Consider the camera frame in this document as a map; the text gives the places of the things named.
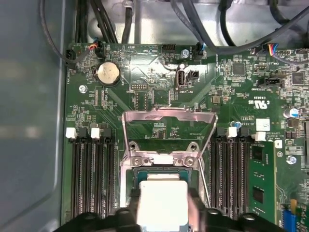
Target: chip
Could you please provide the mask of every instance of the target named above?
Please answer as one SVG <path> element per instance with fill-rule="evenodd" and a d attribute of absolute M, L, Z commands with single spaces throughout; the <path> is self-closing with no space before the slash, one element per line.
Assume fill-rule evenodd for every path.
<path fill-rule="evenodd" d="M 233 64 L 233 75 L 245 75 L 245 64 L 244 63 L 234 63 Z"/>
<path fill-rule="evenodd" d="M 212 103 L 213 103 L 213 104 L 220 104 L 220 103 L 221 103 L 221 98 L 220 98 L 220 96 L 213 96 L 213 97 L 212 97 Z"/>
<path fill-rule="evenodd" d="M 285 132 L 285 138 L 286 139 L 291 139 L 292 138 L 292 133 L 290 131 Z"/>
<path fill-rule="evenodd" d="M 253 199 L 261 204 L 264 202 L 264 191 L 257 188 L 253 187 Z"/>
<path fill-rule="evenodd" d="M 252 158 L 263 162 L 263 148 L 261 146 L 252 146 Z"/>
<path fill-rule="evenodd" d="M 298 128 L 299 120 L 297 118 L 290 118 L 287 121 L 288 127 L 295 127 Z"/>
<path fill-rule="evenodd" d="M 291 139 L 297 139 L 297 134 L 295 131 L 291 132 Z"/>
<path fill-rule="evenodd" d="M 82 122 L 82 126 L 83 126 L 83 127 L 89 126 L 89 122 Z"/>
<path fill-rule="evenodd" d="M 292 83 L 293 85 L 303 85 L 305 82 L 305 76 L 303 72 L 292 73 Z"/>
<path fill-rule="evenodd" d="M 214 112 L 214 113 L 217 113 L 217 112 L 220 111 L 220 107 L 212 107 L 211 111 Z"/>

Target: white label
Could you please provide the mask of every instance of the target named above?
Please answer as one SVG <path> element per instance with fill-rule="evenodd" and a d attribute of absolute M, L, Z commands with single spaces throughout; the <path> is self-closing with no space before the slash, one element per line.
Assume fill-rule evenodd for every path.
<path fill-rule="evenodd" d="M 256 131 L 270 131 L 269 118 L 257 118 L 255 120 Z"/>
<path fill-rule="evenodd" d="M 248 101 L 249 105 L 253 105 L 255 106 L 256 109 L 267 109 L 269 105 L 269 101 L 264 101 L 264 100 L 249 100 Z"/>

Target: black cable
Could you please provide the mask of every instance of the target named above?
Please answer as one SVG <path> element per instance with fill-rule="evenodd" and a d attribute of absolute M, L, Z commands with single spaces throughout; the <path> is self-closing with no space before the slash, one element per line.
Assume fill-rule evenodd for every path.
<path fill-rule="evenodd" d="M 173 11 L 175 12 L 175 14 L 177 15 L 177 17 L 180 19 L 180 21 L 182 21 L 182 23 L 195 35 L 195 37 L 197 38 L 197 40 L 203 44 L 203 40 L 200 37 L 198 31 L 192 26 L 192 24 L 189 22 L 189 20 L 186 18 L 186 16 L 184 16 L 184 14 L 182 13 L 182 11 L 179 9 L 176 0 L 170 0 L 170 5 L 173 9 Z"/>
<path fill-rule="evenodd" d="M 269 0 L 269 9 L 270 9 L 270 13 L 273 16 L 273 18 L 280 25 L 283 26 L 283 25 L 287 24 L 288 22 L 290 22 L 290 20 L 285 18 L 281 14 L 280 10 L 278 9 L 278 1 L 277 0 Z M 302 39 L 302 41 L 304 43 L 304 46 L 308 46 L 308 44 L 309 44 L 308 37 L 306 36 L 306 32 L 300 26 L 293 25 L 293 26 L 290 27 L 290 29 L 300 36 L 300 38 Z"/>
<path fill-rule="evenodd" d="M 81 1 L 82 0 L 77 0 L 76 3 L 75 43 L 79 43 L 81 41 Z"/>
<path fill-rule="evenodd" d="M 88 7 L 87 0 L 81 0 L 81 43 L 87 42 Z"/>
<path fill-rule="evenodd" d="M 107 14 L 101 0 L 94 0 L 94 2 L 97 5 L 98 9 L 100 10 L 101 15 L 103 16 L 103 20 L 105 22 L 107 32 L 108 32 L 108 34 L 111 38 L 112 43 L 117 44 L 118 41 L 117 41 L 117 37 L 116 37 L 115 32 L 114 32 L 114 29 L 112 28 L 112 22 L 111 22 L 110 18 L 108 17 L 108 14 Z"/>
<path fill-rule="evenodd" d="M 64 60 L 65 62 L 69 63 L 69 64 L 75 64 L 78 63 L 80 61 L 82 61 L 89 53 L 90 50 L 87 49 L 84 52 L 82 52 L 79 57 L 77 57 L 76 59 L 68 59 L 66 58 L 64 55 L 62 55 L 59 50 L 57 49 L 57 47 L 54 44 L 54 41 L 49 33 L 47 24 L 46 24 L 46 18 L 45 18 L 45 0 L 40 0 L 39 2 L 40 4 L 40 21 L 41 21 L 41 26 L 44 32 L 44 35 L 49 43 L 49 45 L 51 46 L 52 50 L 57 54 L 57 56 L 59 56 L 62 60 Z"/>
<path fill-rule="evenodd" d="M 295 25 L 299 20 L 301 20 L 304 16 L 309 14 L 309 7 L 306 7 L 303 11 L 301 11 L 298 15 L 296 15 L 293 19 L 291 19 L 287 24 L 280 27 L 279 29 L 275 30 L 274 32 L 262 37 L 261 39 L 258 39 L 256 41 L 253 41 L 251 43 L 242 45 L 242 46 L 236 46 L 236 47 L 216 47 L 214 43 L 212 42 L 211 38 L 209 37 L 208 33 L 205 31 L 205 28 L 197 14 L 197 11 L 194 7 L 194 4 L 192 3 L 192 0 L 182 0 L 185 12 L 192 23 L 192 25 L 196 28 L 196 30 L 199 32 L 200 36 L 202 37 L 204 43 L 208 46 L 208 48 L 215 52 L 218 55 L 232 55 L 237 54 L 243 51 L 246 51 L 248 49 L 251 49 L 253 47 L 257 47 L 261 44 L 267 43 L 282 33 L 286 32 L 291 26 Z"/>
<path fill-rule="evenodd" d="M 124 28 L 124 32 L 122 34 L 122 39 L 121 39 L 122 44 L 129 43 L 131 26 L 132 26 L 132 15 L 133 15 L 132 8 L 127 7 L 126 8 L 125 28 Z"/>
<path fill-rule="evenodd" d="M 225 39 L 227 45 L 235 47 L 236 45 L 231 39 L 226 27 L 226 12 L 232 6 L 232 2 L 233 0 L 221 0 L 218 9 L 220 11 L 220 28 L 223 38 Z"/>
<path fill-rule="evenodd" d="M 221 33 L 223 35 L 224 40 L 226 41 L 227 45 L 231 47 L 235 47 L 236 45 L 232 41 L 232 38 L 230 37 L 230 34 L 228 33 L 227 27 L 226 27 L 226 11 L 227 10 L 222 10 L 220 12 L 220 28 L 221 28 Z"/>
<path fill-rule="evenodd" d="M 90 0 L 90 5 L 93 9 L 93 12 L 95 13 L 96 19 L 98 21 L 98 26 L 99 26 L 99 28 L 102 32 L 104 41 L 108 44 L 111 44 L 112 40 L 109 38 L 109 34 L 108 34 L 107 29 L 105 27 L 105 23 L 103 21 L 103 18 L 101 16 L 100 11 L 98 10 L 98 7 L 97 7 L 96 3 L 94 2 L 94 0 Z"/>

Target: capacitor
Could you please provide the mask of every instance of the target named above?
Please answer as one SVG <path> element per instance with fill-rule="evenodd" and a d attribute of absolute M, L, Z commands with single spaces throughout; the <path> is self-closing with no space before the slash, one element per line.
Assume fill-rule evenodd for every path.
<path fill-rule="evenodd" d="M 240 129 L 241 126 L 242 126 L 241 122 L 238 122 L 238 121 L 231 122 L 231 127 L 236 127 L 237 129 Z"/>
<path fill-rule="evenodd" d="M 283 112 L 285 118 L 298 117 L 298 110 L 296 108 L 289 108 Z"/>
<path fill-rule="evenodd" d="M 116 85 L 120 80 L 120 70 L 115 63 L 104 62 L 93 71 L 98 81 L 107 87 Z"/>

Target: integrated circuit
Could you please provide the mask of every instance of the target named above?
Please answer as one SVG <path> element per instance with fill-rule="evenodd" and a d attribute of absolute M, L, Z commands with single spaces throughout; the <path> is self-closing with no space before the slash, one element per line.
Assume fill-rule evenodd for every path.
<path fill-rule="evenodd" d="M 305 74 L 303 72 L 292 73 L 293 85 L 303 85 L 305 82 Z"/>
<path fill-rule="evenodd" d="M 220 96 L 213 96 L 213 97 L 212 97 L 212 103 L 213 103 L 213 104 L 220 104 L 220 103 L 221 103 L 221 98 L 220 98 Z"/>
<path fill-rule="evenodd" d="M 263 148 L 260 146 L 252 146 L 252 158 L 263 162 Z"/>
<path fill-rule="evenodd" d="M 154 90 L 153 105 L 168 105 L 169 92 L 165 90 Z"/>
<path fill-rule="evenodd" d="M 233 64 L 233 75 L 244 76 L 246 74 L 244 63 L 234 63 Z"/>
<path fill-rule="evenodd" d="M 253 187 L 252 196 L 255 201 L 263 204 L 264 202 L 264 191 L 263 190 L 257 187 Z"/>

